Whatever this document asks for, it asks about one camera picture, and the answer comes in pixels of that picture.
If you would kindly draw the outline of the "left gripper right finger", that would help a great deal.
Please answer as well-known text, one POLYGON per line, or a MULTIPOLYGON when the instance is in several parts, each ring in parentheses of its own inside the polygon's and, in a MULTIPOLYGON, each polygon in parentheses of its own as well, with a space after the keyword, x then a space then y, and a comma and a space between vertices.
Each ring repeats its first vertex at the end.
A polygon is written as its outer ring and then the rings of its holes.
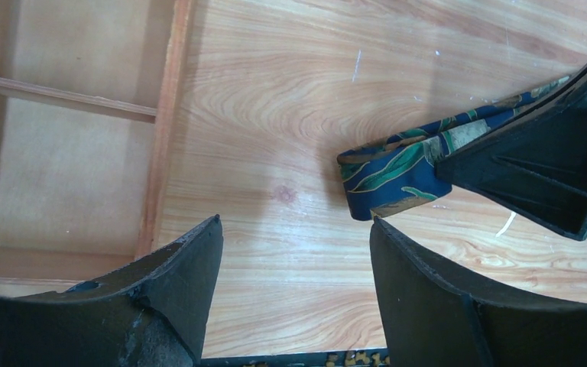
POLYGON ((587 304, 487 278, 382 219, 375 288, 394 366, 587 366, 587 304))

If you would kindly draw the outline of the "blue green brown tie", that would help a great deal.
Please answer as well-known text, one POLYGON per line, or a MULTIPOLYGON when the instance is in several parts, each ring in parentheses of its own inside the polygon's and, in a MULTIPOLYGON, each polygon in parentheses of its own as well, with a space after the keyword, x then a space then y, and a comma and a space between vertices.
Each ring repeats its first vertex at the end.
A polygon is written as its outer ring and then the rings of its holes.
POLYGON ((527 110, 568 79, 342 152, 336 160, 351 217, 387 217, 447 195, 452 184, 437 178, 438 161, 527 110))

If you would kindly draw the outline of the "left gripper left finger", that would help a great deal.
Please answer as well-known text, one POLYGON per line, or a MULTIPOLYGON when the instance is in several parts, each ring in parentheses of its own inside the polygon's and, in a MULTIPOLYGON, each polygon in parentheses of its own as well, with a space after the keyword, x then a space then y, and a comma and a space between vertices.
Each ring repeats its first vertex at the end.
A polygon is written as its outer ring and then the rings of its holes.
POLYGON ((64 292, 0 296, 0 366, 196 366, 222 257, 210 217, 64 292))

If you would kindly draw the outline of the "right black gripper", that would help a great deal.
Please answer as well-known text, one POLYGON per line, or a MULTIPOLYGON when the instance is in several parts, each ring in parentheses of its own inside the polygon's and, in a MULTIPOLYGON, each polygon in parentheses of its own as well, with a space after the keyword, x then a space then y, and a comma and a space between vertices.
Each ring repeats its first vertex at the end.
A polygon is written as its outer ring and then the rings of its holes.
POLYGON ((436 175, 569 239, 587 239, 587 64, 436 166, 436 175))

